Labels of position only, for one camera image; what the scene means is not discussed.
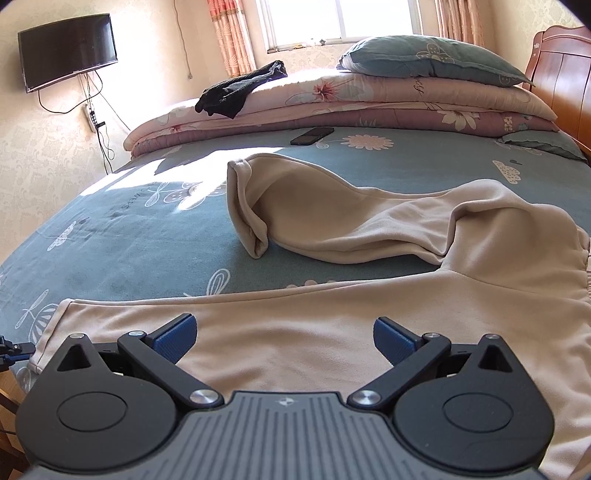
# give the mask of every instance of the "black cloth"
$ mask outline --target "black cloth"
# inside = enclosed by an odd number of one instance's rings
[[[214,113],[234,118],[246,101],[246,97],[259,85],[287,77],[285,65],[276,60],[258,70],[217,83],[203,91],[195,105],[197,113],[205,110],[209,116]]]

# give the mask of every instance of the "black smartphone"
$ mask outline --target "black smartphone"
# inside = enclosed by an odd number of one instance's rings
[[[290,144],[291,145],[312,145],[321,138],[330,135],[335,129],[332,127],[316,127],[312,130],[308,130],[305,134],[301,134],[299,137],[295,137]]]

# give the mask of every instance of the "blue gripper pad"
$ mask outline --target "blue gripper pad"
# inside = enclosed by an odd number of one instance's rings
[[[388,317],[380,317],[374,323],[374,345],[396,366],[421,348],[423,339]]]
[[[197,340],[197,320],[183,313],[146,336],[144,342],[166,360],[178,362]]]

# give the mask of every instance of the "window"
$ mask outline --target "window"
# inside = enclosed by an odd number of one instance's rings
[[[417,0],[258,0],[269,53],[420,33]]]

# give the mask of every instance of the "power strip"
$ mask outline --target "power strip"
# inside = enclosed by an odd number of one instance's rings
[[[88,105],[88,103],[85,105],[84,113],[86,115],[86,120],[88,121],[88,126],[94,134],[96,133],[96,130],[98,128],[105,125],[105,122],[98,122],[98,120],[96,119],[95,111],[90,108],[90,105]]]
[[[88,121],[88,126],[90,127],[90,130],[95,134],[96,133],[96,128],[95,128],[95,123],[92,121],[92,117],[95,116],[95,112],[94,110],[90,109],[90,105],[85,104],[84,106],[84,115],[86,116],[86,121]]]

